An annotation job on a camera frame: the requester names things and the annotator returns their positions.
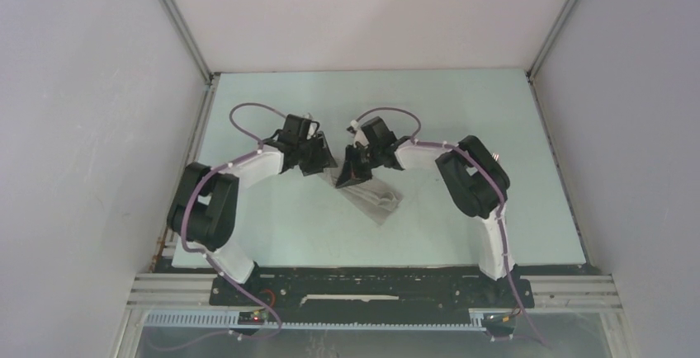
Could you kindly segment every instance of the cloth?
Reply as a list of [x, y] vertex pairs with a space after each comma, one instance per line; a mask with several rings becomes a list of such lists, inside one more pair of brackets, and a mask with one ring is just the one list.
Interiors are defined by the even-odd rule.
[[[319, 176], [335, 189], [335, 182], [341, 171], [341, 167], [326, 168]], [[404, 198], [399, 191], [376, 178], [336, 190], [380, 226], [399, 207]]]

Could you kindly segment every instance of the enclosure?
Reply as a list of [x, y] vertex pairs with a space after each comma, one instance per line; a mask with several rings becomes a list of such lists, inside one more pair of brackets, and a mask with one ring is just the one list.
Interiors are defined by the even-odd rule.
[[[693, 1], [2, 0], [3, 350], [692, 356]], [[281, 333], [229, 335], [274, 322], [244, 323], [259, 305], [165, 223], [187, 164], [256, 148], [229, 123], [250, 101], [313, 117], [341, 165], [346, 128], [375, 107], [413, 112], [420, 141], [478, 136], [511, 181], [517, 285], [482, 277], [480, 223], [437, 171], [373, 170], [398, 203], [377, 215], [294, 169], [239, 192], [231, 237], [259, 265], [258, 297], [286, 315]], [[377, 277], [399, 291], [352, 286]], [[430, 308], [376, 301], [403, 294]], [[290, 309], [314, 304], [319, 317]], [[367, 307], [390, 316], [348, 319]], [[464, 321], [445, 323], [456, 307]], [[490, 318], [509, 314], [513, 340], [492, 336]]]

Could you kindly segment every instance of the metal frame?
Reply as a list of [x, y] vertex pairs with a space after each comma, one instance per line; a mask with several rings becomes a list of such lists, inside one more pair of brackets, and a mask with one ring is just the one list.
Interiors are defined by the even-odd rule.
[[[219, 76], [211, 73], [206, 65], [206, 61], [192, 37], [192, 33], [187, 28], [182, 14], [177, 8], [174, 0], [161, 0], [173, 21], [173, 24], [182, 37], [191, 56], [200, 69], [202, 76], [210, 84], [207, 93], [204, 95], [200, 115], [197, 118], [193, 133], [190, 139], [187, 155], [183, 163], [193, 161], [200, 151], [201, 142], [206, 128], [210, 109], [214, 100], [214, 95], [219, 82]], [[542, 64], [544, 63], [551, 47], [556, 42], [557, 36], [579, 0], [566, 0], [559, 16], [550, 29], [547, 38], [542, 45], [532, 66], [527, 72], [531, 83], [533, 99], [540, 112], [542, 126], [549, 138], [546, 121], [542, 114], [542, 104], [537, 99], [537, 91], [532, 85], [532, 80], [536, 77]], [[556, 152], [550, 140], [552, 155], [557, 162]], [[567, 200], [569, 193], [565, 188], [565, 181], [562, 178]], [[586, 247], [585, 234], [582, 233], [584, 247]], [[163, 237], [158, 241], [157, 251], [154, 259], [161, 257], [172, 257], [177, 245], [177, 235], [165, 229]], [[535, 298], [535, 307], [532, 313], [597, 313], [600, 316], [603, 330], [608, 342], [611, 358], [635, 358], [637, 353], [633, 343], [630, 329], [622, 310], [622, 303], [617, 295], [617, 289], [611, 276], [523, 276], [530, 280], [532, 292]], [[116, 336], [112, 348], [112, 358], [133, 357], [137, 354], [139, 340], [149, 315], [153, 313], [197, 313], [198, 318], [208, 318], [213, 316], [228, 315], [235, 311], [250, 311], [257, 307], [214, 307], [209, 305], [211, 284], [215, 279], [215, 274], [154, 274], [144, 273], [135, 277], [124, 315], [121, 320], [119, 332]], [[498, 312], [499, 309], [472, 309], [471, 312], [479, 325], [480, 314]], [[173, 326], [191, 326], [186, 319]], [[304, 324], [295, 324], [295, 327], [304, 327]]]
[[537, 56], [532, 62], [532, 66], [527, 71], [527, 75], [529, 77], [534, 78], [540, 72], [540, 68], [542, 68], [547, 55], [549, 55], [552, 46], [556, 42], [556, 38], [559, 37], [561, 29], [569, 20], [569, 16], [571, 16], [571, 13], [574, 11], [574, 7], [578, 2], [579, 0], [566, 0], [566, 2], [564, 2], [564, 6], [561, 8], [561, 11], [559, 11], [559, 15], [556, 17], [556, 20], [554, 20], [554, 25], [551, 26], [549, 33], [547, 33], [545, 42], [542, 44], [540, 51], [537, 52]]
[[199, 47], [197, 46], [197, 43], [195, 41], [194, 36], [192, 36], [192, 32], [190, 31], [190, 28], [187, 26], [187, 23], [185, 22], [185, 18], [182, 16], [182, 13], [180, 12], [180, 9], [177, 7], [177, 4], [175, 3], [175, 0], [160, 0], [160, 2], [163, 4], [163, 7], [165, 8], [165, 12], [168, 14], [170, 17], [170, 20], [173, 22], [173, 25], [175, 27], [175, 31], [180, 35], [180, 38], [184, 42], [185, 46], [187, 47], [187, 50], [189, 51], [190, 55], [192, 56], [192, 59], [196, 63], [197, 67], [199, 68], [201, 72], [201, 76], [204, 78], [205, 82], [210, 83], [211, 82], [211, 70], [209, 69], [209, 66], [206, 65], [206, 61], [204, 60], [204, 56], [201, 55], [201, 51], [199, 50]]
[[[257, 306], [218, 307], [210, 306], [211, 285], [215, 274], [154, 274], [136, 276], [127, 301], [121, 328], [116, 339], [112, 357], [135, 356], [141, 333], [145, 325], [157, 324], [158, 316], [179, 316], [170, 322], [171, 327], [197, 327], [202, 321], [210, 321], [206, 327], [228, 328], [230, 322], [216, 323], [214, 318], [229, 318], [238, 311], [254, 311]], [[609, 345], [612, 358], [635, 358], [637, 355], [630, 343], [629, 327], [622, 311], [622, 303], [611, 276], [523, 276], [530, 281], [535, 298], [531, 313], [597, 313]], [[455, 327], [407, 326], [394, 330], [442, 330], [481, 331], [483, 314], [500, 312], [500, 309], [472, 309], [472, 324]], [[360, 326], [338, 324], [286, 323], [294, 329], [364, 329]], [[367, 329], [390, 330], [391, 327], [366, 327]]]

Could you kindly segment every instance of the light blue platform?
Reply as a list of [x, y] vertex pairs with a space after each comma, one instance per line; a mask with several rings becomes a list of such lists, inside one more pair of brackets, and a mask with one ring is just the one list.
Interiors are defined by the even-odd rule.
[[[255, 148], [229, 123], [230, 109], [258, 101], [283, 113], [310, 112], [332, 153], [342, 157], [350, 120], [376, 106], [398, 106], [423, 122], [422, 140], [456, 142], [468, 134], [500, 154], [510, 176], [508, 233], [522, 265], [580, 264], [584, 254], [524, 72], [516, 69], [224, 74], [215, 93], [199, 162], [218, 165]], [[397, 136], [414, 121], [381, 117]], [[244, 108], [236, 120], [261, 136], [283, 119]], [[404, 194], [382, 226], [319, 177], [298, 169], [239, 194], [234, 238], [261, 266], [474, 265], [479, 247], [468, 219], [437, 172], [378, 169]], [[206, 266], [177, 247], [174, 266]]]

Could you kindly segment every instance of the purple cable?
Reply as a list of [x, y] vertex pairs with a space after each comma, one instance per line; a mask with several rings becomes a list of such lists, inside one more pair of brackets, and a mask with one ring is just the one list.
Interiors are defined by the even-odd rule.
[[228, 331], [228, 330], [225, 330], [225, 331], [216, 331], [216, 332], [209, 332], [209, 333], [207, 333], [207, 334], [204, 334], [204, 335], [202, 335], [202, 336], [199, 336], [199, 337], [196, 338], [196, 339], [190, 340], [190, 341], [187, 342], [187, 343], [181, 344], [181, 345], [179, 345], [179, 346], [174, 346], [174, 347], [161, 347], [161, 346], [156, 346], [156, 345], [154, 345], [154, 344], [151, 342], [151, 340], [150, 340], [149, 337], [146, 337], [146, 344], [147, 344], [151, 349], [153, 349], [153, 350], [161, 351], [161, 352], [170, 352], [170, 351], [181, 350], [181, 349], [183, 349], [183, 348], [188, 348], [189, 346], [195, 345], [195, 344], [197, 344], [198, 342], [201, 342], [201, 341], [204, 340], [204, 339], [208, 339], [209, 337], [219, 336], [219, 335], [227, 335], [227, 334], [229, 334], [229, 331]]
[[242, 104], [238, 104], [237, 106], [234, 106], [234, 109], [232, 109], [231, 112], [229, 113], [229, 120], [231, 121], [231, 124], [234, 125], [234, 127], [238, 131], [240, 131], [241, 133], [246, 134], [248, 137], [250, 137], [252, 139], [255, 139], [255, 142], [257, 142], [258, 146], [261, 148], [263, 146], [263, 142], [262, 142], [263, 140], [260, 139], [260, 137], [258, 137], [257, 135], [251, 133], [250, 131], [248, 131], [248, 130], [244, 129], [243, 127], [241, 127], [240, 125], [236, 124], [236, 122], [234, 121], [234, 112], [236, 112], [239, 108], [243, 108], [245, 106], [258, 106], [261, 108], [265, 108], [268, 111], [277, 113], [282, 118], [286, 118], [286, 115], [283, 114], [282, 112], [278, 111], [277, 109], [271, 107], [271, 106], [267, 106], [267, 105], [261, 104], [259, 102], [244, 102]]
[[508, 238], [506, 237], [505, 233], [505, 225], [503, 221], [503, 210], [505, 207], [505, 198], [503, 196], [503, 192], [500, 190], [499, 186], [496, 184], [494, 179], [489, 175], [488, 172], [476, 161], [474, 161], [471, 156], [458, 148], [455, 145], [451, 144], [439, 144], [437, 142], [416, 142], [415, 143], [418, 146], [424, 146], [426, 148], [447, 148], [450, 150], [454, 150], [455, 152], [459, 153], [472, 167], [476, 168], [476, 171], [481, 174], [481, 176], [484, 177], [484, 179], [491, 185], [491, 187], [494, 189], [496, 192], [496, 195], [499, 197], [499, 208], [496, 210], [496, 219], [498, 220], [499, 223], [499, 231], [501, 234], [501, 243], [503, 244], [503, 257], [504, 257], [504, 266], [505, 266], [505, 275], [506, 278], [508, 279], [508, 283], [510, 284], [510, 289], [513, 291], [513, 297], [515, 298], [515, 301], [518, 303], [518, 307], [523, 311], [523, 316], [527, 320], [527, 323], [530, 324], [530, 327], [532, 328], [532, 331], [535, 332], [535, 335], [537, 335], [537, 339], [539, 339], [540, 344], [543, 346], [549, 348], [549, 343], [547, 343], [546, 338], [540, 333], [539, 329], [535, 326], [535, 323], [532, 321], [532, 318], [530, 317], [530, 314], [527, 312], [525, 309], [525, 305], [523, 304], [523, 300], [520, 299], [520, 294], [518, 293], [518, 288], [515, 287], [515, 281], [513, 281], [513, 275], [510, 274], [510, 264], [508, 263]]
[[401, 109], [401, 108], [394, 108], [393, 106], [380, 106], [380, 107], [378, 107], [378, 108], [370, 109], [369, 111], [367, 111], [367, 112], [365, 112], [365, 113], [359, 115], [359, 116], [355, 119], [355, 121], [359, 122], [360, 119], [362, 119], [363, 117], [365, 117], [365, 116], [367, 116], [367, 115], [369, 115], [369, 114], [371, 114], [371, 113], [373, 113], [373, 112], [376, 112], [376, 111], [395, 111], [395, 112], [400, 112], [400, 113], [403, 113], [403, 114], [406, 114], [406, 115], [409, 115], [409, 116], [413, 117], [414, 120], [416, 120], [416, 123], [418, 123], [418, 128], [414, 131], [413, 134], [411, 134], [411, 142], [415, 143], [415, 136], [418, 134], [418, 132], [420, 132], [420, 128], [421, 128], [422, 125], [421, 125], [421, 123], [420, 123], [420, 119], [419, 119], [416, 115], [414, 115], [413, 113], [411, 113], [411, 112], [409, 112], [409, 111], [407, 111], [407, 110], [404, 110], [404, 109]]

